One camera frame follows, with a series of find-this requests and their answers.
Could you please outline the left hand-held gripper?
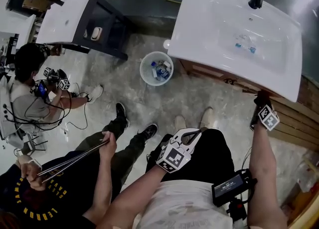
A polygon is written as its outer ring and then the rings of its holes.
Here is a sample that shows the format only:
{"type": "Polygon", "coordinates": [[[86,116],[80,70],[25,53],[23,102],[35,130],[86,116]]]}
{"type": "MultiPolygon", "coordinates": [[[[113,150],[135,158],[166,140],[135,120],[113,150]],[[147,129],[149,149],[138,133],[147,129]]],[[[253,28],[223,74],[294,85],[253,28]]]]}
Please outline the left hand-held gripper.
{"type": "Polygon", "coordinates": [[[197,128],[183,128],[163,145],[156,164],[168,173],[180,170],[191,160],[197,142],[201,138],[201,130],[197,128]]]}

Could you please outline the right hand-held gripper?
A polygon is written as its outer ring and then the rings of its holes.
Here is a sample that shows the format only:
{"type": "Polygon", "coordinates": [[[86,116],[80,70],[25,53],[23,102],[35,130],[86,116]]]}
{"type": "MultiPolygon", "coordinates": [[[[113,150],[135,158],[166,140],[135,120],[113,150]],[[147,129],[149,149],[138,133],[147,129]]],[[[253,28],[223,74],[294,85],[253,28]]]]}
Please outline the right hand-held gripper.
{"type": "Polygon", "coordinates": [[[279,116],[273,110],[271,104],[266,104],[263,107],[256,105],[253,117],[250,122],[250,129],[254,131],[255,125],[260,121],[268,130],[272,131],[280,122],[279,116]]]}

